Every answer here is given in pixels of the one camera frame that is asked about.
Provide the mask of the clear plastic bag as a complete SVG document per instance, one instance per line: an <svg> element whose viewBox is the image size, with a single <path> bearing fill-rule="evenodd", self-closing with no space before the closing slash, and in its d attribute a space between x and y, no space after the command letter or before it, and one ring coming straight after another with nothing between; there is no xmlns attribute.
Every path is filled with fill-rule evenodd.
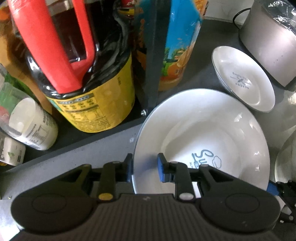
<svg viewBox="0 0 296 241"><path fill-rule="evenodd" d="M265 0L260 2L276 22L295 34L295 1Z"/></svg>

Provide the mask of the white small plastic bottle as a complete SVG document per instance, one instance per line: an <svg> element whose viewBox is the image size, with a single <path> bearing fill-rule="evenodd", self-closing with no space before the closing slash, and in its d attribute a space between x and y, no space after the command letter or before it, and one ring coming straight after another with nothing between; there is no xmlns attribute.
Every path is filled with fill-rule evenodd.
<svg viewBox="0 0 296 241"><path fill-rule="evenodd" d="M17 141L36 150L50 149L58 135L58 126L33 98L1 83L1 129Z"/></svg>

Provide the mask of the white sweet logo plate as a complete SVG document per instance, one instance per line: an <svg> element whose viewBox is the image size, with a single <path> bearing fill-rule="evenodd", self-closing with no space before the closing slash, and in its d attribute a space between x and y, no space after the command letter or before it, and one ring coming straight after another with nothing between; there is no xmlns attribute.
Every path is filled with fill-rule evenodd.
<svg viewBox="0 0 296 241"><path fill-rule="evenodd" d="M134 150L136 193L174 193L174 184L159 179L159 153L169 162L207 164L263 190L268 186L270 157L259 123L240 101L217 90L179 92L149 114Z"/></svg>

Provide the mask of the white bakery logo plate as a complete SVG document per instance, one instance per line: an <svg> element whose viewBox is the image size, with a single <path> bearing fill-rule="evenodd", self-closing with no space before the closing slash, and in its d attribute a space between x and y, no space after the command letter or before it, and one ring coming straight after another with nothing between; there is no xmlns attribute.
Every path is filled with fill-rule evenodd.
<svg viewBox="0 0 296 241"><path fill-rule="evenodd" d="M269 113L275 106L275 93L263 69L244 52L216 47L211 56L221 85L249 108Z"/></svg>

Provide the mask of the orange juice bottle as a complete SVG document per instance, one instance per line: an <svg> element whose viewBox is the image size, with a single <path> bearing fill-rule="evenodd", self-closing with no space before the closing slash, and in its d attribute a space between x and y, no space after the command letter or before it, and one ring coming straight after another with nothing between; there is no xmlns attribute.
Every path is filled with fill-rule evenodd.
<svg viewBox="0 0 296 241"><path fill-rule="evenodd" d="M169 90L180 83L196 43L207 3L207 1L171 1L159 91ZM147 65L146 43L149 34L144 31L149 25L150 15L151 1L135 2L134 56L140 67L140 76L145 74Z"/></svg>

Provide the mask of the white ceramic bowl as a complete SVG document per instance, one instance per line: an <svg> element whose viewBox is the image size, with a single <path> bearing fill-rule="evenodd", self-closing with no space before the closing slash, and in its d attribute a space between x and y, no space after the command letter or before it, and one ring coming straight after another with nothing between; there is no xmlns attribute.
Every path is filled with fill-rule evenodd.
<svg viewBox="0 0 296 241"><path fill-rule="evenodd" d="M274 178L276 182L295 182L295 132L286 140L277 155L274 165Z"/></svg>

